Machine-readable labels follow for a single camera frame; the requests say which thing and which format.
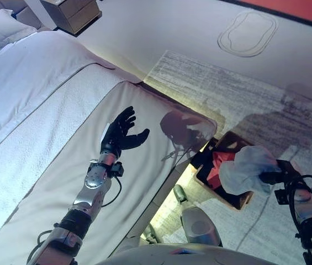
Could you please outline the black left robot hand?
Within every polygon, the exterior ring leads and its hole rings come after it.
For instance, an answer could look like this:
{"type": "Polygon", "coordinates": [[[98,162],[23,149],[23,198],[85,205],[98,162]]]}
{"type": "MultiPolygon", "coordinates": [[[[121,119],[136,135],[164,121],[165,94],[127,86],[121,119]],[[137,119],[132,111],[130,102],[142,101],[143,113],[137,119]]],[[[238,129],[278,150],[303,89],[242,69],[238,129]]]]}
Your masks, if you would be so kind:
{"type": "Polygon", "coordinates": [[[109,152],[117,158],[123,150],[134,149],[142,145],[150,133],[149,129],[134,135],[128,135],[129,130],[135,126],[135,110],[133,106],[124,109],[108,126],[101,141],[100,153],[109,152]]]}

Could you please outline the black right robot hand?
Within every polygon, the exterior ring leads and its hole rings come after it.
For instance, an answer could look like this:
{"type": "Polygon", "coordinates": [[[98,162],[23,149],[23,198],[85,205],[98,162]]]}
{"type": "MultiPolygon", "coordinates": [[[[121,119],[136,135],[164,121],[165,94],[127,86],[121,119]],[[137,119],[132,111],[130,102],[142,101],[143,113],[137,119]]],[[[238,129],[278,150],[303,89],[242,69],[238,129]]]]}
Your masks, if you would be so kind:
{"type": "Polygon", "coordinates": [[[302,175],[294,169],[293,165],[286,160],[276,160],[279,172],[263,172],[259,174],[259,179],[266,184],[275,185],[283,183],[284,189],[291,185],[292,181],[300,178],[302,175]]]}

